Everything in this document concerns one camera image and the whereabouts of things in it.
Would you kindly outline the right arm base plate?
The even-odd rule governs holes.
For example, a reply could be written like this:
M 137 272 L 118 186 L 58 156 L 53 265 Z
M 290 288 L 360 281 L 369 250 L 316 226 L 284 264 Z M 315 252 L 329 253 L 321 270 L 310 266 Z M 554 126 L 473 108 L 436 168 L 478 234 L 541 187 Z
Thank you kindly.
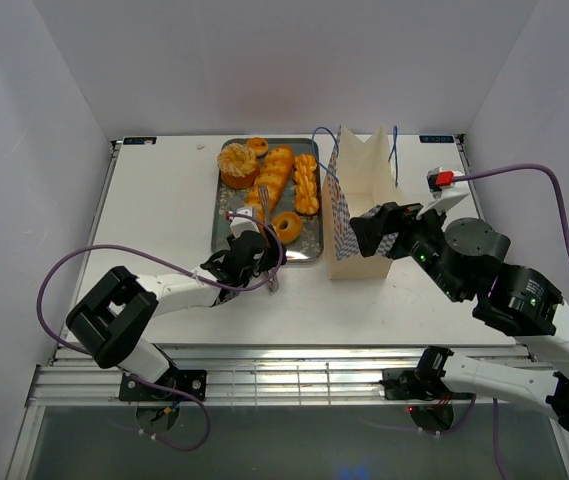
M 386 400 L 433 401 L 437 399 L 436 392 L 419 380 L 413 369 L 384 369 L 378 383 L 383 388 L 383 397 Z

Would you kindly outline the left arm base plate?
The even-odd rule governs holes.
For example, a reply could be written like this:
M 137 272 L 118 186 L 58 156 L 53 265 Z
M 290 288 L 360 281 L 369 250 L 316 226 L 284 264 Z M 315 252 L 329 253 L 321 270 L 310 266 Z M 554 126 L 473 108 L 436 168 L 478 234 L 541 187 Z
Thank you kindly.
M 180 390 L 190 394 L 200 401 L 206 397 L 208 372 L 206 370 L 169 370 L 159 380 L 157 385 Z M 127 402 L 168 402 L 178 398 L 177 395 L 164 390 L 158 390 L 142 384 L 127 373 L 122 375 L 117 398 Z

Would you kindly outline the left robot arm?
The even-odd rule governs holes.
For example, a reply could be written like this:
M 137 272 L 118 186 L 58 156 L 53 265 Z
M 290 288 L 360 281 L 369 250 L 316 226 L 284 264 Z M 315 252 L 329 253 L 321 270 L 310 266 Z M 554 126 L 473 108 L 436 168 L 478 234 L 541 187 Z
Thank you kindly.
M 141 379 L 152 398 L 165 399 L 175 390 L 177 367 L 143 338 L 150 320 L 227 303 L 285 263 L 286 248 L 276 236 L 248 230 L 197 270 L 148 276 L 113 267 L 70 311 L 66 326 L 99 367 L 118 367 Z

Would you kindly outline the ring donut bread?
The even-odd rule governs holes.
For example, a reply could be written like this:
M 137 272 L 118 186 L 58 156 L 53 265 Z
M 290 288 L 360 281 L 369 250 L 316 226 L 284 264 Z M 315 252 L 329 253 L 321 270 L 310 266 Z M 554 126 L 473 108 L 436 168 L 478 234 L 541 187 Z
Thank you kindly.
M 302 221 L 294 211 L 286 211 L 277 215 L 272 226 L 282 244 L 294 242 L 301 234 Z

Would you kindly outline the blue checkered paper bag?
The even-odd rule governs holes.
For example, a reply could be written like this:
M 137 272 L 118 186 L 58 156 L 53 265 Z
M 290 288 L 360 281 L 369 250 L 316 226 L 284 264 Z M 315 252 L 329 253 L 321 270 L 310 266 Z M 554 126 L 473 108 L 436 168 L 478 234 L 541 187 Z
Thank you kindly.
M 321 165 L 324 254 L 331 280 L 384 279 L 397 237 L 384 231 L 384 208 L 402 205 L 396 173 L 396 134 L 383 126 L 367 138 L 342 126 Z

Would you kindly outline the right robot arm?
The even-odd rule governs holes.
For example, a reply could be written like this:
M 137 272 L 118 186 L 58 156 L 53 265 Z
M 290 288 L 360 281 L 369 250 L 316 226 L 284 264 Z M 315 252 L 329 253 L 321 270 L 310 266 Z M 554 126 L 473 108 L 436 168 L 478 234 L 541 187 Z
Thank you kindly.
M 525 345 L 552 365 L 525 371 L 473 360 L 441 346 L 427 347 L 418 365 L 381 381 L 391 399 L 444 400 L 476 394 L 525 406 L 569 432 L 569 305 L 540 272 L 505 263 L 507 236 L 478 218 L 450 224 L 421 204 L 386 203 L 372 216 L 350 221 L 360 252 L 369 257 L 389 236 L 392 260 L 410 257 L 447 299 L 472 301 L 472 315 Z

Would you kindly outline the long baguette bread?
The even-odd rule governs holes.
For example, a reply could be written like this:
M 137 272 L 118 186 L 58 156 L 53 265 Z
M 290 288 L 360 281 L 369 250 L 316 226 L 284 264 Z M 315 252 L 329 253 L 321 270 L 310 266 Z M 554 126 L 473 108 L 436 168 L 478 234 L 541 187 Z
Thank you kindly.
M 295 155 L 288 146 L 278 146 L 269 151 L 244 201 L 246 206 L 260 206 L 258 188 L 267 187 L 270 212 L 275 210 L 289 180 L 294 166 Z

